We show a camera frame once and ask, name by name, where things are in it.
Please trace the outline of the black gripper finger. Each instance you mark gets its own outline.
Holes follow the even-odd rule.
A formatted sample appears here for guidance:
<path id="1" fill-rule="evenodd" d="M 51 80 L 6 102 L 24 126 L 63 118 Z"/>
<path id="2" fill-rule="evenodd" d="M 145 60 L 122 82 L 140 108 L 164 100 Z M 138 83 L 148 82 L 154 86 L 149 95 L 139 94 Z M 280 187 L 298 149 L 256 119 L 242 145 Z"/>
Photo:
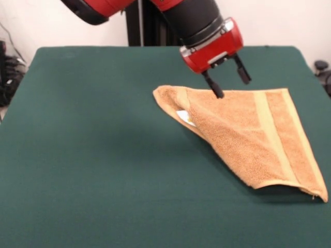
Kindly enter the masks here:
<path id="1" fill-rule="evenodd" d="M 222 89 L 219 87 L 217 83 L 214 82 L 214 80 L 209 76 L 208 71 L 203 71 L 202 75 L 209 85 L 210 89 L 213 91 L 214 95 L 217 99 L 222 99 L 224 97 L 224 93 Z"/>
<path id="2" fill-rule="evenodd" d="M 246 70 L 242 60 L 240 59 L 238 54 L 234 54 L 233 59 L 237 65 L 237 73 L 240 76 L 241 80 L 244 84 L 249 84 L 251 82 L 251 77 Z"/>

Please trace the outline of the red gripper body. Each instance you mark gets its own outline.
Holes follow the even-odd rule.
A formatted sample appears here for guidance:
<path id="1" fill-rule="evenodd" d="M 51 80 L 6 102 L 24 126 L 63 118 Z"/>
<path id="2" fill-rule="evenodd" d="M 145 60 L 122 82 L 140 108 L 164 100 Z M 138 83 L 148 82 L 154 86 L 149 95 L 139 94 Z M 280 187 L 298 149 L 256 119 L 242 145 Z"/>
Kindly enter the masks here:
<path id="1" fill-rule="evenodd" d="M 217 61 L 235 55 L 243 46 L 239 27 L 236 21 L 229 17 L 223 21 L 215 35 L 195 47 L 180 47 L 180 54 L 193 72 L 201 74 Z"/>

